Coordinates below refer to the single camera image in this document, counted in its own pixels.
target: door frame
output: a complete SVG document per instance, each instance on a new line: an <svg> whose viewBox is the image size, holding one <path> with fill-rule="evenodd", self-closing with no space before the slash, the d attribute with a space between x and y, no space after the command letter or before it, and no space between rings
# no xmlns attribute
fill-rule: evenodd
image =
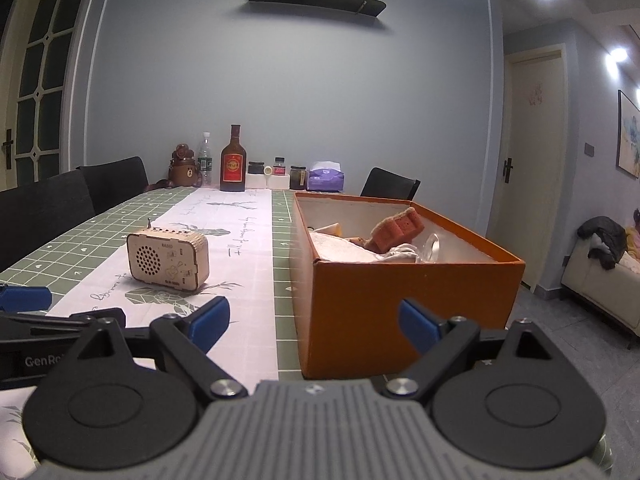
<svg viewBox="0 0 640 480"><path fill-rule="evenodd" d="M507 154L509 152L509 143L511 138L511 114L513 108L513 86L512 86L512 72L513 65L525 61L532 61L535 59L540 59L544 57L549 57L554 54L560 54L562 59L562 66L564 71L564 118L563 118L563 126L562 126L562 137L561 137L561 153L559 160L560 168L559 168L559 177L558 177L558 185L554 189L554 196L552 199L552 208L549 212L548 221L544 230L544 235L542 240L540 240L540 245L542 246L542 264L539 269L535 269L533 276L534 279L532 283L527 283L530 285L530 288L535 291L540 279L542 278L542 273L546 267L546 261L549 256L549 252L551 250L551 239L554 233L554 229L556 227L556 222L558 220L558 209L560 206L560 197L561 191L564 184L565 178L565 162L566 162L566 150L569 139L569 69L566 58L566 44L559 43L553 44L549 46L544 46L541 48L535 48L532 50L525 50L522 52L516 52L514 54L509 54L504 57L504 108L502 113L502 135L500 137L500 153L498 158L498 168L497 168L497 178L495 181L495 189L494 189L494 200L492 202L491 213L489 215L489 226L487 229L487 236L491 237L493 231L495 229L495 225L497 224L498 218L500 217L500 206L502 201L502 162L507 158Z"/></svg>
<svg viewBox="0 0 640 480"><path fill-rule="evenodd" d="M16 81L19 80L22 72L22 64L24 58L19 63L16 63L16 56L20 51L21 45L26 40L24 27L25 20L28 16L35 12L38 2L34 0L14 0L11 10L7 17L6 27L4 28L4 34L0 41L0 138L4 142L5 131L7 130L9 117L7 115L9 100L12 97L12 90L15 89ZM69 117L65 106L68 101L69 88L72 86L72 71L73 63L71 62L72 56L77 53L79 36L81 35L81 29L83 28L84 15L86 14L87 5L81 4L76 17L76 26L74 27L74 34L71 46L69 47L68 61L65 71L65 88L63 90L62 98L62 110L60 121L60 172L68 171L70 168L68 161L68 123ZM4 156L2 157L2 164L0 164L0 190L6 189L8 185L8 171L4 164Z"/></svg>

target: brown water bottle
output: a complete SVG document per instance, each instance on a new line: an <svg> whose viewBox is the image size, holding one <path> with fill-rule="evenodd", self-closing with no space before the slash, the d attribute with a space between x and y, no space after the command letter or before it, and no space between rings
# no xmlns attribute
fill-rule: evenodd
<svg viewBox="0 0 640 480"><path fill-rule="evenodd" d="M246 151L240 145L240 124L231 125L231 142L220 154L220 191L244 191Z"/></svg>

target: red sponge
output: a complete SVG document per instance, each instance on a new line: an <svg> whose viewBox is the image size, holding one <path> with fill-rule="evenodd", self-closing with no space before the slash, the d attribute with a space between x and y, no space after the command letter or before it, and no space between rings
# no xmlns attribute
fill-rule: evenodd
<svg viewBox="0 0 640 480"><path fill-rule="evenodd" d="M423 230L422 218L413 207L409 207L376 225L371 232L371 240L366 241L364 248L384 254L392 247L410 243Z"/></svg>

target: chair backrest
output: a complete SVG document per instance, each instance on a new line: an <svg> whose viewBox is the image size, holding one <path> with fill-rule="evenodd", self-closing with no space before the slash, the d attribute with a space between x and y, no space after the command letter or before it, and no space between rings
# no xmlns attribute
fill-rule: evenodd
<svg viewBox="0 0 640 480"><path fill-rule="evenodd" d="M0 192L0 271L93 216L77 170Z"/></svg>
<svg viewBox="0 0 640 480"><path fill-rule="evenodd" d="M79 166L97 215L145 191L145 165L138 156L98 166Z"/></svg>
<svg viewBox="0 0 640 480"><path fill-rule="evenodd" d="M419 180L411 180L387 170L373 168L360 196L413 200L418 186L420 186Z"/></svg>

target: gray floor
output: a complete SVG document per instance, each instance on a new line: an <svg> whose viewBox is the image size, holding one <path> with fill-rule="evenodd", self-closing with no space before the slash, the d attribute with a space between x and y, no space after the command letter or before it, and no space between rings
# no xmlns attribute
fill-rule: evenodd
<svg viewBox="0 0 640 480"><path fill-rule="evenodd" d="M510 319L529 317L564 352L602 398L614 453L611 478L640 478L640 344L572 299L543 301L521 287Z"/></svg>

